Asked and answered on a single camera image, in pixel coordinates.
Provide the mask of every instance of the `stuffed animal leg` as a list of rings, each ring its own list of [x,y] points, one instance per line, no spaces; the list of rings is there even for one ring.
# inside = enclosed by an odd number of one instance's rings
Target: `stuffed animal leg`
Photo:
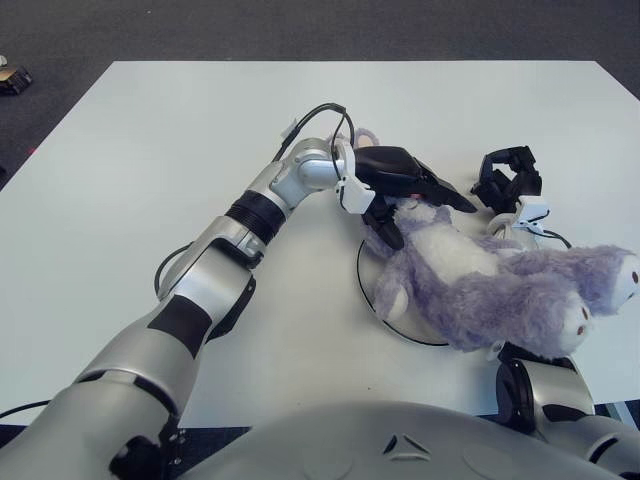
[[[640,290],[640,259],[614,246],[523,252],[505,260],[503,267],[516,275],[548,272],[574,281],[595,315],[615,314]]]
[[[555,358],[573,351],[591,328],[575,284],[550,273],[466,275],[422,313],[463,351],[504,340]]]

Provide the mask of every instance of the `round plate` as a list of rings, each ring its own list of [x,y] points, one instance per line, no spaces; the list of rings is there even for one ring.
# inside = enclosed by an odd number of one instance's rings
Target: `round plate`
[[[365,243],[362,242],[358,249],[358,255],[356,256],[356,275],[360,283],[362,296],[374,315],[374,292],[376,283],[380,275],[382,275],[385,264],[385,259],[375,255],[371,249],[367,248]],[[446,340],[420,317],[413,303],[409,304],[409,308],[399,319],[393,322],[382,320],[382,323],[394,333],[412,342],[431,346],[448,345]]]

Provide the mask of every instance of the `small object on floor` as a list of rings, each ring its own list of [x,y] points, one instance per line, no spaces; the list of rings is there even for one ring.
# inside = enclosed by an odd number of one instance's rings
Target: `small object on floor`
[[[3,60],[6,58],[0,58],[0,95],[19,95],[33,79],[24,67],[2,65]]]

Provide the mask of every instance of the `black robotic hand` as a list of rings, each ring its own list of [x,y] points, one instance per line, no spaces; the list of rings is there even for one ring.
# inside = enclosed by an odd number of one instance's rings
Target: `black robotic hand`
[[[385,196],[420,196],[436,206],[451,205],[462,212],[476,211],[453,185],[439,178],[404,148],[363,147],[354,153],[356,176],[376,192],[362,219],[394,250],[404,247],[404,240],[393,221],[395,205],[388,205]]]

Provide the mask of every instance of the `stuffed animal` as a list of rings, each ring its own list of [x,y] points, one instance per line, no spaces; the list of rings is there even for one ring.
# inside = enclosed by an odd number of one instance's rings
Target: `stuffed animal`
[[[405,246],[394,251],[369,227],[365,240],[388,258],[376,315],[393,325],[414,302],[454,348],[471,351],[508,341],[547,358],[582,343],[592,315],[612,315],[640,289],[640,259],[614,246],[524,251],[512,240],[470,238],[449,207],[397,202]]]

